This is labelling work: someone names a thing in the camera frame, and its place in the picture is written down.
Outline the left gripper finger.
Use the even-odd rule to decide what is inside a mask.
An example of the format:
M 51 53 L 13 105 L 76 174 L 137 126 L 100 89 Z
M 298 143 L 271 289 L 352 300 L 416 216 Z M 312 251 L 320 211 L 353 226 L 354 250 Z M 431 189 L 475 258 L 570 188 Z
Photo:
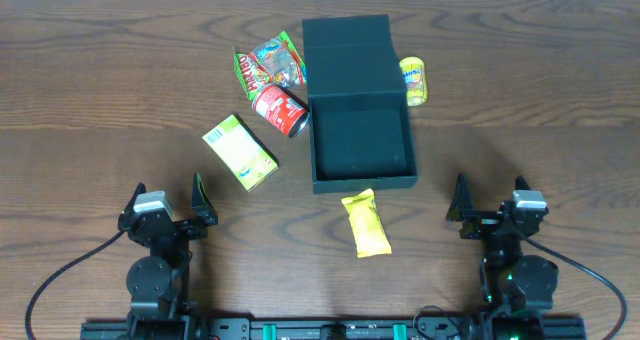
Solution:
M 218 215 L 204 189 L 201 175 L 194 173 L 191 208 L 206 226 L 218 224 Z
M 130 200 L 128 201 L 127 205 L 125 206 L 124 210 L 122 211 L 122 214 L 123 215 L 129 215 L 129 214 L 134 213 L 134 205 L 135 205 L 137 197 L 140 194 L 144 194 L 145 192 L 146 192 L 146 186 L 142 182 L 138 183 L 136 188 L 135 188 L 135 190 L 134 190 L 134 192 L 133 192 L 133 195 L 131 196 Z

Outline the green yellow carton box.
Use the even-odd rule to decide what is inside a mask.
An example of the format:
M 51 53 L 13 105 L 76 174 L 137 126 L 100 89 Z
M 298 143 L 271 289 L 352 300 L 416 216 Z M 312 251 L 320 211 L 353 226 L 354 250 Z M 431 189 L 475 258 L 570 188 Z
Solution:
M 202 136 L 243 188 L 250 192 L 278 169 L 278 164 L 235 114 Z

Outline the red potato chips can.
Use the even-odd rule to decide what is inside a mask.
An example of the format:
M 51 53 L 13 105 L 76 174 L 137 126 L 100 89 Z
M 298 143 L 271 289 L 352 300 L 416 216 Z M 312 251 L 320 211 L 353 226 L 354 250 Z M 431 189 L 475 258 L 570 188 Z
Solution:
M 289 138 L 296 136 L 309 119 L 307 109 L 275 84 L 268 84 L 257 92 L 252 108 Z

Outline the Haribo gummy candy bag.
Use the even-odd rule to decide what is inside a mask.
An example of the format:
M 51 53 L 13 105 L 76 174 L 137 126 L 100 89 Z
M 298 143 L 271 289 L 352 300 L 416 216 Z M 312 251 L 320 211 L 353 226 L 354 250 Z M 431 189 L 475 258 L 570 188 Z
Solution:
M 283 88 L 307 82 L 306 64 L 286 31 L 248 53 L 234 52 L 234 73 L 252 102 L 267 85 Z

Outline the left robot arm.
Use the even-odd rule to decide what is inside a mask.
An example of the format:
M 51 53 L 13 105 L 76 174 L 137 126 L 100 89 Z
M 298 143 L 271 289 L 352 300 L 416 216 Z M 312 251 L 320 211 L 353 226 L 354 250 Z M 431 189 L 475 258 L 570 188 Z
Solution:
M 118 218 L 118 229 L 150 250 L 129 269 L 126 286 L 131 295 L 123 339 L 206 339 L 207 321 L 193 313 L 189 301 L 189 243 L 204 239 L 218 215 L 204 190 L 199 173 L 193 177 L 191 209 L 195 216 L 174 221 L 163 191 L 137 185 Z

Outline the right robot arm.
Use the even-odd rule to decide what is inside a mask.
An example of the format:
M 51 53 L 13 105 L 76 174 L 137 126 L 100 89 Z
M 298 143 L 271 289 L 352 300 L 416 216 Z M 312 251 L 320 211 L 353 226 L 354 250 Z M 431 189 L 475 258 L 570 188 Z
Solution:
M 544 337 L 542 315 L 553 307 L 559 270 L 543 257 L 525 255 L 521 242 L 539 231 L 548 213 L 542 193 L 531 189 L 522 176 L 516 178 L 511 198 L 497 210 L 478 210 L 468 177 L 458 175 L 446 220 L 461 224 L 462 239 L 481 243 L 479 276 L 486 301 L 463 320 L 463 339 Z

